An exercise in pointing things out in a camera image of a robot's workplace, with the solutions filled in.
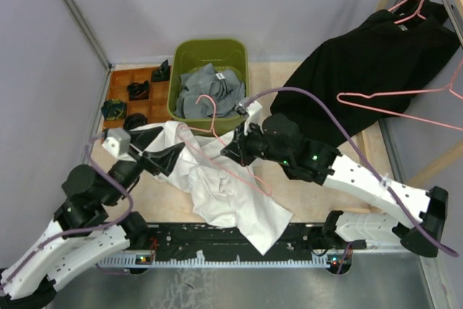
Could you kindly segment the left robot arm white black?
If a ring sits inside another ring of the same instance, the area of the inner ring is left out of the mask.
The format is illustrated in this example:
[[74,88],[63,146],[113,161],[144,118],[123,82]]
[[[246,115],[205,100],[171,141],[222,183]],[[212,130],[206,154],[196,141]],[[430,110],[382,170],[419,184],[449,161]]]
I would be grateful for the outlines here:
[[105,172],[89,159],[69,173],[61,186],[66,199],[43,234],[14,265],[1,270],[2,308],[45,308],[57,292],[104,258],[150,242],[148,223],[134,211],[129,192],[143,172],[166,177],[173,172],[185,144],[149,151],[162,132],[163,127],[112,128],[89,139],[87,157],[100,141],[116,163]]

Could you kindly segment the rolled black sock bottom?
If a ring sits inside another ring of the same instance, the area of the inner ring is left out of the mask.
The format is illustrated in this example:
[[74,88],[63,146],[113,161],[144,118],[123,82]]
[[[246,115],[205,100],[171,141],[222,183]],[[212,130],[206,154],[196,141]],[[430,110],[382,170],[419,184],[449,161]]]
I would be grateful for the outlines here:
[[134,128],[141,127],[148,123],[148,118],[142,113],[136,113],[129,115],[123,124],[123,128],[128,130],[133,130]]

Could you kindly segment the green plastic basket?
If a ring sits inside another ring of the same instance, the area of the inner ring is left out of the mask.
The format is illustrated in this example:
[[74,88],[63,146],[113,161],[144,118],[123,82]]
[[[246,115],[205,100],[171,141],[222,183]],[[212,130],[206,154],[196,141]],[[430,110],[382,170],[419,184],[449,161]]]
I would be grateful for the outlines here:
[[239,80],[245,83],[245,98],[250,95],[247,49],[243,43],[231,38],[189,40],[181,43],[174,54],[167,109],[173,120],[183,123],[196,135],[211,136],[213,133],[223,135],[232,131],[242,121],[238,113],[235,117],[217,118],[213,115],[204,119],[182,119],[174,115],[181,90],[180,75],[193,73],[209,63],[217,72],[225,69],[234,71]]

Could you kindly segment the grey shirt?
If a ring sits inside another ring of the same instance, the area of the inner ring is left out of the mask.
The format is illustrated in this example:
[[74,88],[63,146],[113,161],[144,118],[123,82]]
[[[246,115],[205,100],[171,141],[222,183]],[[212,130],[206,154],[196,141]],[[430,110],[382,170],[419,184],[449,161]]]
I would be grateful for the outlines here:
[[174,115],[182,119],[235,117],[235,106],[245,98],[245,83],[231,69],[217,72],[209,63],[180,75],[181,90]]

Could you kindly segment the rolled black sock centre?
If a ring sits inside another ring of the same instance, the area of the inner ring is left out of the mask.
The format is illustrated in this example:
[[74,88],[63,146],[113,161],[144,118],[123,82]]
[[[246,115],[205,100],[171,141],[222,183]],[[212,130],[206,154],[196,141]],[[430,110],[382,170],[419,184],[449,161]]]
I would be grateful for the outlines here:
[[133,82],[127,86],[128,98],[130,101],[149,99],[150,82]]

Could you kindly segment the white shirt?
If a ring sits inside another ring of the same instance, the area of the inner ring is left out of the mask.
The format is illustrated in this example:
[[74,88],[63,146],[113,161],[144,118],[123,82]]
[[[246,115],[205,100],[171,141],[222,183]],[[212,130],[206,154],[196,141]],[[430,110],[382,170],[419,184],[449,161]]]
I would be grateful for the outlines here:
[[149,151],[180,142],[185,147],[169,176],[142,174],[132,191],[135,209],[150,222],[236,227],[265,254],[288,226],[292,213],[273,200],[269,188],[259,186],[251,169],[221,156],[232,134],[219,139],[196,137],[186,125],[174,121],[162,127]]

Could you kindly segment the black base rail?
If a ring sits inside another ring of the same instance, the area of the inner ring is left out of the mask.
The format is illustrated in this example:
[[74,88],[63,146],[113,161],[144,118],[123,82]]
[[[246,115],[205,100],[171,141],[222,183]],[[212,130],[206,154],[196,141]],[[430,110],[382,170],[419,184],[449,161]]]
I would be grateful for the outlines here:
[[312,252],[342,249],[337,234],[322,232],[321,224],[291,223],[265,253],[261,254],[238,228],[220,229],[199,223],[152,224],[145,244],[129,250],[154,252],[156,261],[185,261],[201,251],[207,261],[310,261]]

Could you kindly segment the black shirt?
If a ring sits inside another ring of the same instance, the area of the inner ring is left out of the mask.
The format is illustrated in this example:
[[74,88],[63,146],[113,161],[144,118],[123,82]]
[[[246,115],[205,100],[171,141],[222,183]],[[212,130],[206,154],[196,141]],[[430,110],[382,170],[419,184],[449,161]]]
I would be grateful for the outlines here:
[[399,14],[411,14],[413,1],[395,12],[380,10],[361,26],[322,43],[296,69],[285,86],[318,97],[350,136],[376,123],[382,114],[346,106],[341,92],[373,94],[421,90],[447,65],[460,47],[457,35],[445,27],[444,5],[425,0],[419,17],[395,25]]

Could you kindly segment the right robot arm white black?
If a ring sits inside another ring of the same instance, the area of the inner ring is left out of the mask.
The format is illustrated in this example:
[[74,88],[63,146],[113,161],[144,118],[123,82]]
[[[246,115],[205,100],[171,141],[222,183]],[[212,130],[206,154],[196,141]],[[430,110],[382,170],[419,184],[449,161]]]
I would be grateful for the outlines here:
[[448,208],[445,189],[424,190],[377,178],[337,148],[304,137],[297,124],[281,114],[262,125],[238,126],[221,155],[241,166],[258,158],[275,162],[290,179],[349,193],[379,208],[377,213],[330,212],[323,225],[323,239],[330,247],[365,240],[400,244],[427,258],[438,254],[435,242],[442,237]]

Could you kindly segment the pink hanger of grey shirt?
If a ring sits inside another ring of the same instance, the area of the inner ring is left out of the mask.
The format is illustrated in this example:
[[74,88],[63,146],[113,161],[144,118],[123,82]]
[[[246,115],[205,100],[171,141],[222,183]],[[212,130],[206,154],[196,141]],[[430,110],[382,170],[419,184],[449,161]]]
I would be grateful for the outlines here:
[[460,61],[449,82],[439,88],[376,92],[370,95],[355,92],[341,92],[337,94],[336,100],[346,106],[374,111],[392,117],[412,119],[418,122],[424,122],[461,132],[462,126],[438,122],[429,118],[418,117],[406,113],[406,110],[411,105],[413,99],[418,96],[447,92],[449,95],[462,100],[462,94],[456,92],[454,89],[454,83],[456,82],[456,79],[458,78],[461,70],[462,61]]

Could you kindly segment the wooden clothes rack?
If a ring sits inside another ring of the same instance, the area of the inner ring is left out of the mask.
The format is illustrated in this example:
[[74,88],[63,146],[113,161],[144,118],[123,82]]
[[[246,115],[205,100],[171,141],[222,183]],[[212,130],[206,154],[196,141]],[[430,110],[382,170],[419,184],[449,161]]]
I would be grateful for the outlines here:
[[384,119],[356,135],[380,173],[420,188],[441,186],[462,202],[462,51],[411,104],[409,119]]

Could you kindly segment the orange wooden compartment tray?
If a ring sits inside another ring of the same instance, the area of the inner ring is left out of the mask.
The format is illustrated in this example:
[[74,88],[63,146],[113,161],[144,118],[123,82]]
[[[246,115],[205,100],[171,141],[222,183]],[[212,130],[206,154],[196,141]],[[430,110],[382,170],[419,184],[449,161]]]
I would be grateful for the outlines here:
[[[119,99],[127,104],[127,117],[132,114],[143,114],[150,123],[162,123],[171,120],[167,109],[169,81],[152,82],[151,75],[158,66],[135,67],[134,69],[115,70],[111,73],[106,100]],[[150,82],[147,98],[131,101],[127,86],[130,83]]]

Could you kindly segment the rolled black sock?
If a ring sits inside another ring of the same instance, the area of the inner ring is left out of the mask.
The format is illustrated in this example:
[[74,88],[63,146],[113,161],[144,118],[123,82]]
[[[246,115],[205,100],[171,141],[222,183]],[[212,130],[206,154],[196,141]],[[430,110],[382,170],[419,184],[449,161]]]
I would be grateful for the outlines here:
[[123,128],[128,130],[133,130],[134,128],[141,127],[148,123],[148,118],[142,113],[136,113],[129,115],[123,124]]
[[133,82],[127,86],[128,98],[130,101],[149,99],[150,82]]
[[171,76],[171,66],[169,60],[166,59],[160,66],[155,68],[151,73],[151,82],[165,82],[169,81]]

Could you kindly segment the rolled dark sock green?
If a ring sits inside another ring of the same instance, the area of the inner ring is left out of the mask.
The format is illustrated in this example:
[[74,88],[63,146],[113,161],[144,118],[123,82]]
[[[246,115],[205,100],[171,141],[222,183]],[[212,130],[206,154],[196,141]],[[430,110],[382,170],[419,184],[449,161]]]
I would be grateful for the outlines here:
[[124,119],[127,115],[127,103],[120,99],[109,99],[103,103],[101,113],[106,121]]

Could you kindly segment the rolled black sock top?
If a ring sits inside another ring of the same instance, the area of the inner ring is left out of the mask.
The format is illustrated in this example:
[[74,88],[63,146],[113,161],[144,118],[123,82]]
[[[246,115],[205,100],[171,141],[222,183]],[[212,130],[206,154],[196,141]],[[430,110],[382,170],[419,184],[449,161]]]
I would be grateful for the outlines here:
[[151,82],[165,82],[169,81],[171,76],[171,66],[169,60],[166,59],[160,66],[155,68],[151,73]]

